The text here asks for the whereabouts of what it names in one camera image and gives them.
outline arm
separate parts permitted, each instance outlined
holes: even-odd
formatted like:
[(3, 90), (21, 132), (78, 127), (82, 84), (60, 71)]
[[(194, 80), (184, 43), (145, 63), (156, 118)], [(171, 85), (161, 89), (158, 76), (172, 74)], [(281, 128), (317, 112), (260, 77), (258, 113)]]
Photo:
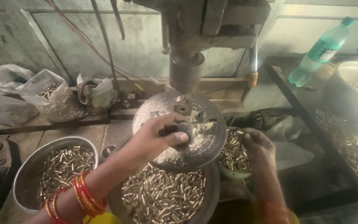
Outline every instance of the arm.
[[(93, 198), (101, 201), (114, 186), (133, 175), (142, 165), (155, 159), (169, 146), (187, 142), (189, 138), (183, 132), (159, 136), (159, 131), (161, 133), (167, 125), (172, 126), (175, 121), (183, 119), (181, 115), (171, 113), (146, 121), (121, 150), (86, 176), (85, 182)], [(58, 198), (57, 211), (66, 223), (82, 223), (86, 215), (77, 201), (73, 188)], [(52, 220), (43, 208), (24, 223), (52, 224)]]
[(289, 224), (288, 209), (276, 173), (276, 147), (262, 132), (251, 128), (244, 130), (243, 145), (248, 151), (266, 223)]

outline rotating plate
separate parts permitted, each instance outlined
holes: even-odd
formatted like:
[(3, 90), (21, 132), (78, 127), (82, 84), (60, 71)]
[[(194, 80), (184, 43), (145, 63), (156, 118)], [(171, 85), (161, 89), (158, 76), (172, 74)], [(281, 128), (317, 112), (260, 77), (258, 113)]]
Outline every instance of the rotating plate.
[[(180, 101), (182, 94), (169, 90), (152, 96), (142, 104), (133, 119), (132, 133), (135, 134), (147, 119), (173, 111), (173, 105)], [(226, 141), (226, 121), (219, 109), (206, 98), (192, 94), (192, 113), (188, 116), (194, 128), (194, 140), (190, 151), (177, 151), (171, 147), (153, 160), (153, 165), (169, 172), (191, 172), (214, 160)], [(200, 123), (196, 116), (205, 111), (207, 121)]]

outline bottle label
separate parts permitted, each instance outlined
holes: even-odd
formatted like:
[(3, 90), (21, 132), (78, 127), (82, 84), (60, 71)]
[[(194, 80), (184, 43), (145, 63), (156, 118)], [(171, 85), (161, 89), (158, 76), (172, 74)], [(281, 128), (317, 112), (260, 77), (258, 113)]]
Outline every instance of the bottle label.
[(307, 53), (307, 56), (315, 62), (326, 63), (342, 47), (344, 42), (333, 45), (319, 39)]

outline plastic bottle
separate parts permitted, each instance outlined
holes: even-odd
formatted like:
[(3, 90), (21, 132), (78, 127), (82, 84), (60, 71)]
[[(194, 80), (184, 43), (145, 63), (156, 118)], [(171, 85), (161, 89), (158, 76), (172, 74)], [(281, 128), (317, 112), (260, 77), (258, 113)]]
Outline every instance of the plastic bottle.
[(301, 87), (306, 84), (313, 72), (328, 62), (342, 47), (349, 35), (349, 27), (355, 22), (345, 17), (341, 24), (324, 32), (303, 58), (301, 64), (288, 77), (291, 84)]

